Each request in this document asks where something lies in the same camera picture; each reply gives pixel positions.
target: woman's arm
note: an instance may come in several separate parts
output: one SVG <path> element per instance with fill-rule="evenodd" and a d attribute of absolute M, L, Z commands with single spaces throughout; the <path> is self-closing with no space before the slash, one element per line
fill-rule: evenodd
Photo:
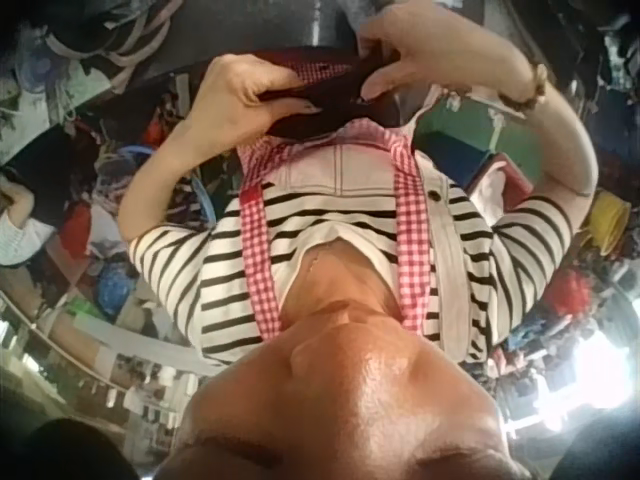
<path fill-rule="evenodd" d="M 189 173 L 192 165 L 207 160 L 193 151 L 191 142 L 184 138 L 184 130 L 184 123 L 179 124 L 133 177 L 118 215 L 124 241 L 131 242 L 163 223 L 173 189 L 180 178 Z"/>
<path fill-rule="evenodd" d="M 124 240 L 131 242 L 164 221 L 175 184 L 198 165 L 256 139 L 280 118 L 315 113 L 305 100 L 257 99 L 264 91 L 299 85 L 292 70 L 252 55 L 214 59 L 188 118 L 136 173 L 122 200 L 118 224 Z"/>
<path fill-rule="evenodd" d="M 360 44 L 391 44 L 400 60 L 375 72 L 362 87 L 371 98 L 396 86 L 431 82 L 480 85 L 523 102 L 534 96 L 535 77 L 525 56 L 509 41 L 434 5 L 409 0 L 385 8 L 359 32 Z M 527 122 L 542 147 L 543 180 L 535 194 L 553 197 L 574 231 L 584 219 L 597 182 L 597 162 L 589 136 L 569 104 L 551 85 L 547 98 Z"/>
<path fill-rule="evenodd" d="M 0 175 L 0 192 L 12 201 L 7 209 L 9 220 L 14 227 L 23 229 L 35 205 L 33 193 L 20 184 L 10 182 L 2 175 Z"/>

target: bright light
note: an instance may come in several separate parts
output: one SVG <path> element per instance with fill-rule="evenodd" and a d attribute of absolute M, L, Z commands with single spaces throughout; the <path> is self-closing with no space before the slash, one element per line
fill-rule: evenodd
<path fill-rule="evenodd" d="M 600 331 L 574 351 L 578 394 L 595 408 L 615 408 L 631 396 L 633 385 L 626 358 Z"/>
<path fill-rule="evenodd" d="M 559 399 L 549 391 L 547 380 L 539 373 L 536 373 L 534 378 L 538 387 L 538 401 L 535 403 L 538 413 L 549 430 L 559 432 L 562 430 L 565 409 Z"/>
<path fill-rule="evenodd" d="M 38 365 L 38 362 L 26 353 L 24 354 L 24 357 L 22 357 L 22 363 L 24 363 L 24 366 L 34 373 L 38 373 L 40 371 L 40 365 Z"/>
<path fill-rule="evenodd" d="M 0 343 L 4 340 L 4 336 L 7 334 L 9 330 L 9 322 L 5 322 L 4 320 L 0 320 Z"/>

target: woman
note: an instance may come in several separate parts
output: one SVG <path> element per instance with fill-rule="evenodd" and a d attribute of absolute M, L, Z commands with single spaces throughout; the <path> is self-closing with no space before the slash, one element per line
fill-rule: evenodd
<path fill-rule="evenodd" d="M 72 155 L 71 138 L 57 126 L 0 170 L 0 265 L 29 260 L 64 223 Z"/>
<path fill-rule="evenodd" d="M 293 72 L 214 60 L 119 218 L 179 328 L 231 365 L 194 395 L 157 478 L 528 478 L 456 363 L 483 361 L 542 294 L 591 201 L 589 138 L 514 46 L 431 2 L 387 7 L 359 33 L 364 50 L 401 54 L 365 99 L 408 82 L 493 88 L 526 112 L 545 177 L 491 229 L 405 137 L 357 120 L 314 143 L 239 149 L 244 186 L 216 228 L 163 225 L 185 172 L 314 112 L 256 100 L 295 86 Z"/>

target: red checkered fabric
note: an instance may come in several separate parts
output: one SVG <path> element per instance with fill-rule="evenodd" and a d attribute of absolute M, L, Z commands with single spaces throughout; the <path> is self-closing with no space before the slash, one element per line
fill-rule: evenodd
<path fill-rule="evenodd" d="M 429 298 L 429 234 L 422 179 L 409 139 L 368 119 L 358 119 L 334 134 L 304 143 L 264 137 L 239 148 L 245 169 L 240 193 L 242 247 L 245 273 L 256 323 L 264 340 L 281 328 L 275 284 L 271 274 L 269 234 L 261 182 L 285 162 L 310 149 L 335 144 L 365 145 L 388 151 L 395 166 L 398 284 L 404 328 L 421 334 Z"/>

